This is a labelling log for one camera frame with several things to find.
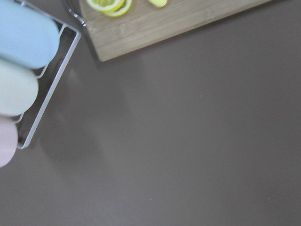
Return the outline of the wooden cutting board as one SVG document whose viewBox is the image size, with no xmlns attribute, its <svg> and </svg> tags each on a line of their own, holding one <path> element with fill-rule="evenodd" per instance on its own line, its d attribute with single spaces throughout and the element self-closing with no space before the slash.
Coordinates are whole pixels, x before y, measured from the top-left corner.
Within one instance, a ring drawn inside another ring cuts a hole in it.
<svg viewBox="0 0 301 226">
<path fill-rule="evenodd" d="M 266 3 L 267 0 L 169 0 L 162 8 L 134 0 L 111 18 L 79 1 L 81 15 L 100 61 L 104 62 Z"/>
</svg>

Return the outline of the yellow plastic knife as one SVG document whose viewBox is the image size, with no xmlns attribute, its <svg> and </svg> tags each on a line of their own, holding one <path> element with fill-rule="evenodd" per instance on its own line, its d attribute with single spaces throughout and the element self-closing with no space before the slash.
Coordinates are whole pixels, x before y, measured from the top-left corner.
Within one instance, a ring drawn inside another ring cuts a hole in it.
<svg viewBox="0 0 301 226">
<path fill-rule="evenodd" d="M 167 4 L 167 0 L 148 0 L 153 6 L 161 8 Z"/>
</svg>

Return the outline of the lemon slice upper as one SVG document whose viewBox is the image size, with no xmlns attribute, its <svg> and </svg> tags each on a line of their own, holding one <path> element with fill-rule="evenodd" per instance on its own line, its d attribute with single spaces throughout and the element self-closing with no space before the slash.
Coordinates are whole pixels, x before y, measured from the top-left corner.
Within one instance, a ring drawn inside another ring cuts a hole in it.
<svg viewBox="0 0 301 226">
<path fill-rule="evenodd" d="M 124 0 L 86 0 L 92 9 L 99 12 L 113 12 L 119 9 L 124 2 Z"/>
</svg>

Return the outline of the white plastic cup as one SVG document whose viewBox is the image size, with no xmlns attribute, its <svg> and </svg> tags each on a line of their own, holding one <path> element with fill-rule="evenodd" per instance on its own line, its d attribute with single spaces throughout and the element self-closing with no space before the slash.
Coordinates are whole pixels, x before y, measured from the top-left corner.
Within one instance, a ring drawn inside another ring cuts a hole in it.
<svg viewBox="0 0 301 226">
<path fill-rule="evenodd" d="M 6 60 L 0 61 L 0 114 L 15 117 L 26 112 L 39 91 L 33 71 Z"/>
</svg>

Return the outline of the lemon slice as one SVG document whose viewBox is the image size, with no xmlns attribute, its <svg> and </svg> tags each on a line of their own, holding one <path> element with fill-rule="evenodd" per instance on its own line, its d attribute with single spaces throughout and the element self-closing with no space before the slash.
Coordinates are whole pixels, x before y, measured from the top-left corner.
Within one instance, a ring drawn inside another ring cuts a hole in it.
<svg viewBox="0 0 301 226">
<path fill-rule="evenodd" d="M 124 0 L 117 10 L 112 12 L 104 12 L 103 14 L 108 17 L 119 17 L 124 15 L 131 8 L 131 5 L 132 0 Z"/>
<path fill-rule="evenodd" d="M 113 12 L 119 9 L 124 2 L 124 0 L 86 0 L 92 9 L 99 12 Z"/>
</svg>

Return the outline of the blue plastic cup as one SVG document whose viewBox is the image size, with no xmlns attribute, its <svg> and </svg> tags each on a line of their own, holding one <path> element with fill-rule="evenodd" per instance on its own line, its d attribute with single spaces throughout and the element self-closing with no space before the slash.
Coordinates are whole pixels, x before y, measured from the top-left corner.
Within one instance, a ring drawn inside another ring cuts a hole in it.
<svg viewBox="0 0 301 226">
<path fill-rule="evenodd" d="M 55 57 L 60 43 L 56 23 L 12 0 L 0 2 L 0 57 L 38 69 Z"/>
</svg>

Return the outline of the pink plastic cup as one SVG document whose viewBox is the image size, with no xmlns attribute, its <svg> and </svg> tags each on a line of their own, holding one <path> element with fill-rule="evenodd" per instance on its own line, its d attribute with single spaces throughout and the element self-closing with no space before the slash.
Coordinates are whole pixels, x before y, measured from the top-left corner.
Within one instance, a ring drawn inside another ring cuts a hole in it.
<svg viewBox="0 0 301 226">
<path fill-rule="evenodd" d="M 18 132 L 11 118 L 0 117 L 0 167 L 13 158 L 18 144 Z"/>
</svg>

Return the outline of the lemon slice lower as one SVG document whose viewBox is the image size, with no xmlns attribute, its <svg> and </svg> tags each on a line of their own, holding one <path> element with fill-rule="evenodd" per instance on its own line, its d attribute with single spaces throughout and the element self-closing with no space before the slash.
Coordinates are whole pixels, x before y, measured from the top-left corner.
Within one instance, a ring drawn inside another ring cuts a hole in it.
<svg viewBox="0 0 301 226">
<path fill-rule="evenodd" d="M 112 12 L 104 12 L 103 14 L 108 17 L 119 17 L 124 15 L 131 8 L 131 5 L 132 0 L 124 0 L 117 10 Z"/>
</svg>

